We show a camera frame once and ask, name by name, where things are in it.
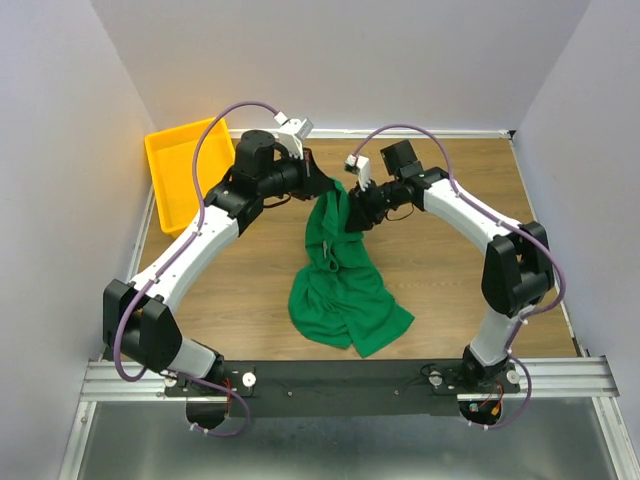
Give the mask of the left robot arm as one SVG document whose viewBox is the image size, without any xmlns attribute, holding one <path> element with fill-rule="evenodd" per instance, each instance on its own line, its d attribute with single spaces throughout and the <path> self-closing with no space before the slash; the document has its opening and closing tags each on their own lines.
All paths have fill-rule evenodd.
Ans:
<svg viewBox="0 0 640 480">
<path fill-rule="evenodd" d="M 209 190 L 192 223 L 129 282 L 109 283 L 103 293 L 103 340 L 114 360 L 127 357 L 145 370 L 185 375 L 201 395 L 220 387 L 223 356 L 186 338 L 174 315 L 195 280 L 266 209 L 267 199 L 305 201 L 332 189 L 332 180 L 303 145 L 310 129 L 307 122 L 291 120 L 276 134 L 243 133 L 233 165 Z"/>
</svg>

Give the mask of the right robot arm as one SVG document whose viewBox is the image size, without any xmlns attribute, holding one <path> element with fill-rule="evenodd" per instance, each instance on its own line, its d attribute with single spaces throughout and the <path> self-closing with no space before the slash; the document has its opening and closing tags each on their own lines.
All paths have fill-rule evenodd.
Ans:
<svg viewBox="0 0 640 480">
<path fill-rule="evenodd" d="M 459 370 L 467 389 L 483 391 L 506 371 L 515 336 L 554 287 L 546 231 L 537 222 L 516 223 L 478 201 L 444 169 L 424 168 L 407 140 L 382 149 L 381 156 L 391 177 L 381 184 L 373 180 L 367 157 L 347 157 L 344 168 L 357 180 L 348 193 L 345 228 L 369 231 L 389 211 L 409 204 L 445 221 L 483 253 L 481 291 L 487 313 L 464 349 Z"/>
</svg>

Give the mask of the yellow plastic tray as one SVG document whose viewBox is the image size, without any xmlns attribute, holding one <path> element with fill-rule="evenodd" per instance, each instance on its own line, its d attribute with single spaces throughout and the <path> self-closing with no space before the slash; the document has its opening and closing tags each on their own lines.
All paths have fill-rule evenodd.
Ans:
<svg viewBox="0 0 640 480">
<path fill-rule="evenodd" d="M 199 205 L 193 186 L 192 161 L 209 119 L 151 133 L 144 139 L 160 228 L 178 237 L 196 216 Z M 198 156 L 202 192 L 215 186 L 234 162 L 234 146 L 224 120 L 207 135 Z"/>
</svg>

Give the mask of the green t shirt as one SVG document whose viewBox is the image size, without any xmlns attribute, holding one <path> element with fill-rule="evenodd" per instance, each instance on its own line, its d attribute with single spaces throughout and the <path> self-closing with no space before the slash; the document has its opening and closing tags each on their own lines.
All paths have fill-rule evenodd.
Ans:
<svg viewBox="0 0 640 480">
<path fill-rule="evenodd" d="M 308 263 L 293 280 L 288 313 L 305 338 L 366 358 L 404 335 L 415 316 L 386 288 L 361 232 L 346 231 L 348 193 L 335 180 L 308 217 Z"/>
</svg>

